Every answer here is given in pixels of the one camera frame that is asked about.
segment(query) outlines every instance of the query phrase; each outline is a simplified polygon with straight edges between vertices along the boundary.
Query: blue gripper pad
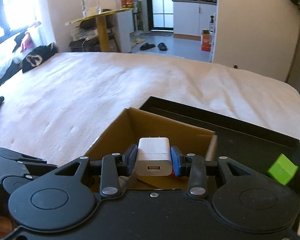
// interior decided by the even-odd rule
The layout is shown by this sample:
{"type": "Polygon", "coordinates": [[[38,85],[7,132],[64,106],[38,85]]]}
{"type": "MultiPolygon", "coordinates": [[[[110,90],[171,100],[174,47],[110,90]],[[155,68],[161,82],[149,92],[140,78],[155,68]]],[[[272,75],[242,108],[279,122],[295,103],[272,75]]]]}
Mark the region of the blue gripper pad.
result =
{"type": "Polygon", "coordinates": [[[138,153],[138,146],[135,144],[131,144],[124,154],[125,158],[127,158],[128,174],[130,175],[132,174],[134,169],[137,153],[138,153]]]}
{"type": "Polygon", "coordinates": [[[180,159],[184,159],[183,154],[180,152],[179,148],[177,146],[171,147],[171,159],[172,159],[172,167],[174,174],[177,177],[181,176],[181,163],[180,159]]]}

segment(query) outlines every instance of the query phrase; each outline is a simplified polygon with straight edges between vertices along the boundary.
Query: doorway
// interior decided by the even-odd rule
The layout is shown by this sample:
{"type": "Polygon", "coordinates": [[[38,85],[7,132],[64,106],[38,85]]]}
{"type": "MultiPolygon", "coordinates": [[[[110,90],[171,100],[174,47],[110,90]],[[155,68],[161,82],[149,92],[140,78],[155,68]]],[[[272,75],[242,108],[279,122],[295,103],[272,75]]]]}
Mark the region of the doorway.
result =
{"type": "Polygon", "coordinates": [[[173,1],[147,0],[149,30],[173,30],[173,1]]]}

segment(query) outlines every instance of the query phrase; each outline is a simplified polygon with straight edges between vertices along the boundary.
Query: bed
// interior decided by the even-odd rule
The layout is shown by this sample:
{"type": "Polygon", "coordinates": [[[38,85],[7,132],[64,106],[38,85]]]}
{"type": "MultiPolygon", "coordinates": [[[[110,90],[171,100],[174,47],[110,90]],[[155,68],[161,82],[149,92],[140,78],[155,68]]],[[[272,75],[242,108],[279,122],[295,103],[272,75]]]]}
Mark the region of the bed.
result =
{"type": "Polygon", "coordinates": [[[150,96],[300,139],[300,96],[252,72],[156,55],[62,53],[0,87],[0,147],[63,165],[150,96]]]}

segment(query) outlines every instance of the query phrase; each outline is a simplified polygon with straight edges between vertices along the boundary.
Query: usb port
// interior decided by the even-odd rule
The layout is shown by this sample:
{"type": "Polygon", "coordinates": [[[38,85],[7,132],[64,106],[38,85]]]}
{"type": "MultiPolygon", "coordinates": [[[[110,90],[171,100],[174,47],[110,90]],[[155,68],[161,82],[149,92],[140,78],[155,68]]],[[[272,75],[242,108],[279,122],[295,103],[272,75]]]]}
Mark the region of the usb port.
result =
{"type": "Polygon", "coordinates": [[[159,171],[160,166],[148,166],[148,171],[159,171]]]}

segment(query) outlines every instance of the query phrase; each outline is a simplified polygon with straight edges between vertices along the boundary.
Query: green cube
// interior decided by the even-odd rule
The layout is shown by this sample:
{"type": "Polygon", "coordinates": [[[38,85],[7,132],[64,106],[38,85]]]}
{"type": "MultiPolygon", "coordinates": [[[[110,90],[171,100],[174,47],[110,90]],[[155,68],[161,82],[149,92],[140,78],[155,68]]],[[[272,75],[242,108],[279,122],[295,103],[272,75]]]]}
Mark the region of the green cube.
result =
{"type": "Polygon", "coordinates": [[[282,185],[287,185],[294,177],[298,166],[294,165],[284,154],[280,154],[268,170],[270,176],[282,185]]]}

